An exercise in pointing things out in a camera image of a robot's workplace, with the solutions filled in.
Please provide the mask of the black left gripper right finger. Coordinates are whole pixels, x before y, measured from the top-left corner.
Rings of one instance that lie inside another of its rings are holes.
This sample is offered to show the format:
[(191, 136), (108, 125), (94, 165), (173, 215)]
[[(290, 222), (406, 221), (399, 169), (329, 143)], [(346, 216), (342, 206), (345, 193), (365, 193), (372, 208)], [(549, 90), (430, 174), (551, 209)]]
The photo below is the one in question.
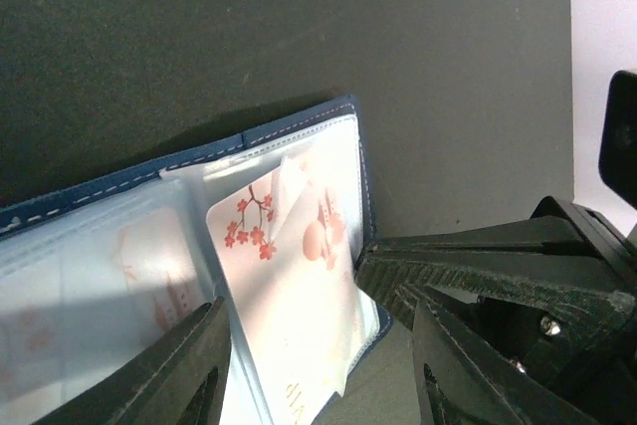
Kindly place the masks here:
[(594, 424), (543, 388), (437, 303), (422, 299), (412, 328), (423, 424)]

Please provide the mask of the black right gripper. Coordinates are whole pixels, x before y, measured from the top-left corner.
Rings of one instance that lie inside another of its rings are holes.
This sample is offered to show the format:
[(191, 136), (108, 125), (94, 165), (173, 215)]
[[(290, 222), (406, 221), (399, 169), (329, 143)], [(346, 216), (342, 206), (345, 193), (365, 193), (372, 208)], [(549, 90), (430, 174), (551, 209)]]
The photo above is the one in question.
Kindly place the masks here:
[(466, 322), (601, 424), (636, 421), (636, 249), (599, 212), (544, 197), (527, 220), (369, 243), (356, 283), (478, 295)]

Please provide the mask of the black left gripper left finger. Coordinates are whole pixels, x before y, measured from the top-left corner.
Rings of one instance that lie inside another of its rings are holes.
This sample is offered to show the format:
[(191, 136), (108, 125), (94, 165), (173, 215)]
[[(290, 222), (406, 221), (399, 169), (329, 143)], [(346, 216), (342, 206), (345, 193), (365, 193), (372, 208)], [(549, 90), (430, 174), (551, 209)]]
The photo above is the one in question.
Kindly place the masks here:
[(206, 303), (40, 424), (218, 424), (231, 355), (229, 310)]

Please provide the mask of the blue leather card holder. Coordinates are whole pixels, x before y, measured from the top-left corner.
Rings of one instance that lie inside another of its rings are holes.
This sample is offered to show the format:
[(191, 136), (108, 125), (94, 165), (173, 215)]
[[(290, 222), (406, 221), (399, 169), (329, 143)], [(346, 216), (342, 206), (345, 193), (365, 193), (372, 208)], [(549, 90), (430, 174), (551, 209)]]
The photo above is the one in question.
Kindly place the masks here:
[[(2, 422), (38, 421), (222, 298), (232, 349), (220, 420), (276, 424), (207, 214), (279, 167), (334, 190), (354, 271), (374, 220), (353, 96), (4, 208)], [(357, 289), (366, 343), (348, 376), (390, 326)]]

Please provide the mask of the white cherry blossom card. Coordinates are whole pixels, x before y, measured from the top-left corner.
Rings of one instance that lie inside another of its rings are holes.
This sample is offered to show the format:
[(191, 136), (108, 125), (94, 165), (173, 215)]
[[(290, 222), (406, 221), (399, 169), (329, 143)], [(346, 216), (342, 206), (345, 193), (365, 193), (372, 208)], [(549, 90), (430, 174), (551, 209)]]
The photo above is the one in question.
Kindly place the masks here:
[(207, 214), (250, 355), (276, 424), (310, 424), (366, 343), (334, 190), (279, 167)]

